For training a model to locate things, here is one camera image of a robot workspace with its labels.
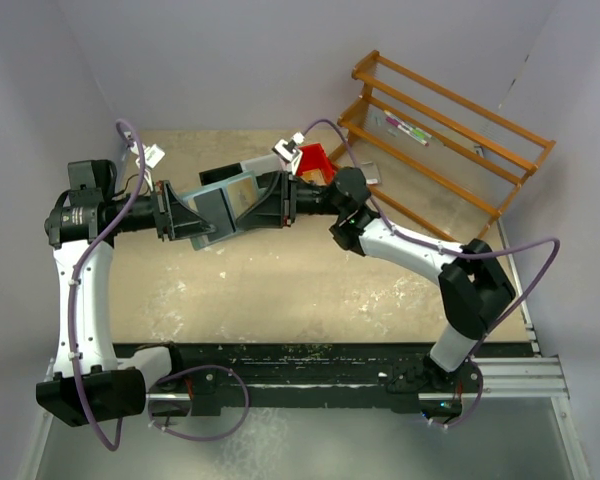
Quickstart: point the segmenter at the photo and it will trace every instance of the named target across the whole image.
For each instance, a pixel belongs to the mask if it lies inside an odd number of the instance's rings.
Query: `wooden rack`
[[[486,138],[485,136],[471,130],[470,128],[462,125],[461,123],[452,120],[451,118],[443,115],[442,113],[434,110],[433,108],[424,105],[419,102],[415,98],[406,95],[399,90],[387,85],[386,83],[380,81],[376,76],[376,67],[377,65],[384,65],[389,69],[404,75],[405,77],[413,80],[414,82],[419,83],[420,85],[432,90],[453,102],[466,107],[472,112],[481,115],[482,117],[490,120],[493,123],[504,127],[505,129],[525,138],[526,140],[538,145],[542,148],[542,151],[537,156],[535,161],[530,161],[528,159],[523,158],[522,156],[512,152],[511,150],[503,147],[502,145]],[[545,161],[549,152],[555,145],[555,141],[553,140],[545,140],[544,138],[524,129],[523,127],[516,125],[509,120],[500,117],[499,115],[477,105],[464,97],[428,80],[407,68],[398,65],[395,62],[383,57],[377,50],[369,53],[366,57],[364,57],[358,64],[354,67],[351,76],[356,80],[361,80],[363,82],[362,91],[360,96],[356,99],[355,102],[349,108],[347,108],[340,118],[338,119],[338,125],[348,129],[349,134],[347,137],[347,141],[349,145],[353,145],[358,139],[366,140],[367,142],[373,144],[374,146],[382,149],[383,151],[391,154],[401,162],[406,165],[412,167],[418,172],[426,175],[431,178],[435,182],[439,183],[443,187],[451,190],[461,198],[465,199],[467,202],[471,203],[475,207],[481,209],[482,211],[489,214],[489,219],[487,223],[484,225],[480,233],[478,234],[478,238],[483,237],[489,228],[494,224],[498,218],[505,212],[507,207],[511,204],[512,200],[516,196],[516,194],[520,191],[520,188],[524,183],[533,175],[540,165]],[[453,141],[447,136],[443,135],[437,130],[428,127],[422,122],[416,120],[410,115],[400,111],[397,108],[394,108],[391,105],[379,100],[378,98],[373,96],[374,89],[377,89],[380,92],[392,97],[395,100],[398,100],[402,104],[411,107],[412,109],[426,115],[427,117],[435,120],[441,125],[448,127],[449,129],[455,131],[456,133],[470,139],[477,145],[482,146],[483,149],[494,152],[495,154],[501,156],[506,159],[512,165],[515,165],[519,169],[522,170],[522,175],[516,175],[509,170],[496,165],[495,163],[481,157],[474,151],[469,150],[468,148],[460,145],[459,143]],[[367,111],[369,109],[369,105],[373,105],[380,110],[386,110],[391,112],[396,117],[402,119],[403,121],[418,127],[419,129],[429,133],[431,136],[442,142],[447,148],[453,150],[456,153],[464,156],[467,160],[489,170],[494,175],[506,180],[512,185],[511,191],[504,198],[502,203],[497,206],[491,205],[485,200],[479,198],[477,195],[473,194],[466,188],[459,185],[457,182],[454,182],[452,179],[446,178],[440,173],[432,170],[426,165],[418,162],[418,160],[406,155],[404,152],[401,152],[399,149],[389,145],[384,140],[378,138],[374,134],[366,131],[364,129],[364,118],[366,117]],[[346,147],[344,144],[338,146],[331,154],[329,155],[329,159],[331,163],[334,164],[334,167],[338,168],[336,164],[337,160],[346,152]],[[370,187],[372,193],[381,201],[393,207],[403,215],[407,216],[411,220],[417,222],[418,224],[425,227],[430,232],[437,235],[439,238],[445,240],[455,240],[451,235],[444,232],[440,228],[436,227],[434,224],[429,222],[428,220],[422,218],[415,212],[411,211],[404,205],[400,204],[395,199],[386,195],[382,191],[380,191],[377,187]]]

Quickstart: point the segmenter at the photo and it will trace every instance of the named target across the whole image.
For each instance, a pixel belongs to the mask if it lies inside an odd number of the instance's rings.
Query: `white label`
[[[165,156],[164,150],[162,150],[155,143],[150,147],[144,148],[144,162],[148,168],[155,168],[155,166]],[[136,165],[140,168],[140,158],[136,159]]]

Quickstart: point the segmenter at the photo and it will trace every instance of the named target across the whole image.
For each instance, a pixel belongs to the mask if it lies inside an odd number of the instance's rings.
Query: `white wall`
[[[562,0],[503,106],[557,146],[505,215],[511,241],[563,240],[529,307],[562,359],[576,424],[600,479],[600,0]],[[548,252],[517,257],[528,283]]]
[[[115,113],[143,128],[336,118],[373,49],[487,107],[556,0],[58,0]]]
[[[0,1],[0,479],[29,440],[58,335],[43,222],[66,163],[118,155],[113,114],[51,0]]]

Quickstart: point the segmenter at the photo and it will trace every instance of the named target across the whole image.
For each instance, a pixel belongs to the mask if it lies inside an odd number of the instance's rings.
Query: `small object on shelf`
[[[386,110],[384,111],[384,114],[386,115],[387,123],[393,125],[401,132],[406,133],[423,147],[429,146],[429,142],[427,142],[427,140],[423,138],[423,135],[415,132],[408,123],[403,122],[395,115],[391,115],[391,113],[387,112]]]
[[[425,137],[426,138],[431,138],[431,134],[430,133],[427,133],[424,130],[420,130],[418,127],[414,127],[412,125],[409,125],[409,126],[411,127],[411,130],[413,130],[416,133],[416,135],[419,135],[422,138],[425,138]]]
[[[360,165],[364,178],[367,180],[367,185],[380,185],[380,170],[373,162],[365,162]]]

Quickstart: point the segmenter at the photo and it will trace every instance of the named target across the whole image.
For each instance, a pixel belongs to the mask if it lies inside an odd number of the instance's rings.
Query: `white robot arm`
[[[90,161],[69,165],[72,187],[69,206],[59,202],[45,230],[54,247],[60,278],[60,339],[51,382],[38,384],[38,403],[69,425],[86,423],[75,395],[73,354],[69,349],[67,304],[73,265],[90,242],[103,231],[123,201],[104,195],[108,165]],[[330,231],[345,250],[380,258],[411,270],[439,285],[449,325],[425,361],[428,373],[444,379],[453,374],[477,342],[486,335],[511,303],[515,291],[494,259],[467,261],[444,252],[489,251],[484,242],[468,245],[442,242],[392,225],[366,206],[370,192],[362,172],[341,169],[326,187],[309,184],[286,171],[276,172],[267,192],[236,220],[243,230],[271,226],[275,206],[280,226],[295,215],[337,215]],[[137,351],[128,360],[116,358],[109,329],[108,277],[117,233],[155,228],[160,238],[190,238],[210,233],[213,225],[184,205],[168,182],[157,182],[156,191],[138,199],[108,241],[99,244],[84,264],[77,286],[76,330],[83,383],[98,421],[142,412],[145,392],[158,379],[182,370],[175,345],[156,345]],[[440,250],[406,242],[395,230],[439,245]]]

